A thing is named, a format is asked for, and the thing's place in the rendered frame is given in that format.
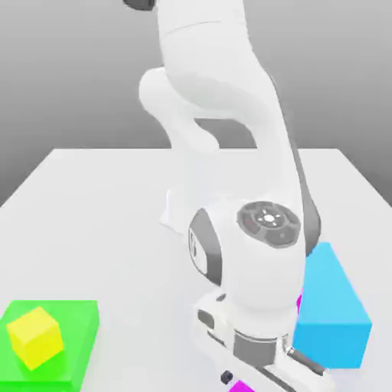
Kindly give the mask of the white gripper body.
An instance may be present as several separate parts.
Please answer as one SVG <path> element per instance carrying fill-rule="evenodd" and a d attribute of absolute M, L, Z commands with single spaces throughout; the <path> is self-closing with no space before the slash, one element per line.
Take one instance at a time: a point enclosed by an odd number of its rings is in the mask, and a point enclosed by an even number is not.
<path fill-rule="evenodd" d="M 241 381 L 254 392 L 335 392 L 328 370 L 290 344 L 292 337 L 254 338 L 234 335 L 224 341 L 209 337 L 209 355 L 220 381 Z"/>

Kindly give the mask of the small yellow cube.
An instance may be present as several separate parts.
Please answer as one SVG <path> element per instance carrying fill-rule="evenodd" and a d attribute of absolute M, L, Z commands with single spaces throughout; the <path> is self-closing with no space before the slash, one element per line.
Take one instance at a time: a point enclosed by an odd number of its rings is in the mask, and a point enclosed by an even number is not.
<path fill-rule="evenodd" d="M 6 325 L 11 347 L 29 371 L 64 350 L 59 323 L 41 306 Z"/>

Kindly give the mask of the large blue box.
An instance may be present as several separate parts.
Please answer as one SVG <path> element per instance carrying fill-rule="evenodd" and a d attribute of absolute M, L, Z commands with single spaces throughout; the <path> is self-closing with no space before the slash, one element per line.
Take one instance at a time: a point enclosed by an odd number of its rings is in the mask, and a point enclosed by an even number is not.
<path fill-rule="evenodd" d="M 307 257 L 294 348 L 329 369 L 362 364 L 372 321 L 330 243 Z"/>

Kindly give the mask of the large green box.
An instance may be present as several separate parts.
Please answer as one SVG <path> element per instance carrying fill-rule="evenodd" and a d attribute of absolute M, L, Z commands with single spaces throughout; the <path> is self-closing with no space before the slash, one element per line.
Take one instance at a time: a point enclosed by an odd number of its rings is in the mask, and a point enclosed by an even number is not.
<path fill-rule="evenodd" d="M 41 306 L 60 326 L 64 350 L 33 371 L 14 353 L 6 325 Z M 13 300 L 0 317 L 0 392 L 80 392 L 100 325 L 94 300 Z"/>

